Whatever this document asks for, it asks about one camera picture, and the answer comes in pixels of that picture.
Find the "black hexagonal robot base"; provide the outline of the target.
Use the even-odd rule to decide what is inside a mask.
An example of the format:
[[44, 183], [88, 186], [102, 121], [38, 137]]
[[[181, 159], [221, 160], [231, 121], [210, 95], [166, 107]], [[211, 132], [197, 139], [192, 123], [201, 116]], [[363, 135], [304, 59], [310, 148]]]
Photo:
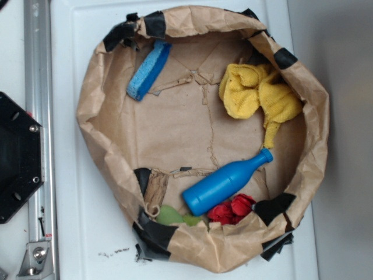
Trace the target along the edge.
[[1, 92], [1, 224], [42, 185], [42, 126]]

